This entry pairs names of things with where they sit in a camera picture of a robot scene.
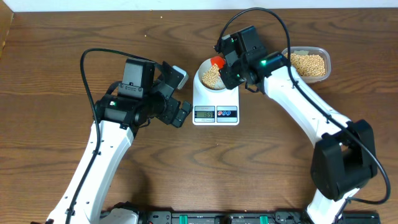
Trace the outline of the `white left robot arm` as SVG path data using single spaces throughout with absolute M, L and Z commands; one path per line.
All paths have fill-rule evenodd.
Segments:
M 137 131 L 152 118 L 179 128 L 192 105 L 172 97 L 188 80 L 185 70 L 166 62 L 126 60 L 123 79 L 95 104 L 94 123 L 83 157 L 47 223 L 141 223 L 139 212 L 114 208 L 102 215 L 113 177 Z

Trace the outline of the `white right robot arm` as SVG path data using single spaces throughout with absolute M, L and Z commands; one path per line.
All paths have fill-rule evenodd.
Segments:
M 317 188 L 305 210 L 310 223 L 338 223 L 345 205 L 377 175 L 373 129 L 352 122 L 323 101 L 290 64 L 290 56 L 269 53 L 251 26 L 221 34 L 215 50 L 226 64 L 221 79 L 232 89 L 256 85 L 288 112 L 314 146 L 310 173 Z

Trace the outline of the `red plastic measuring scoop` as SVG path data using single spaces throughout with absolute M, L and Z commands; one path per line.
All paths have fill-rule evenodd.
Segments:
M 226 64 L 226 60 L 220 56 L 210 58 L 211 65 L 217 65 L 218 69 L 222 69 Z

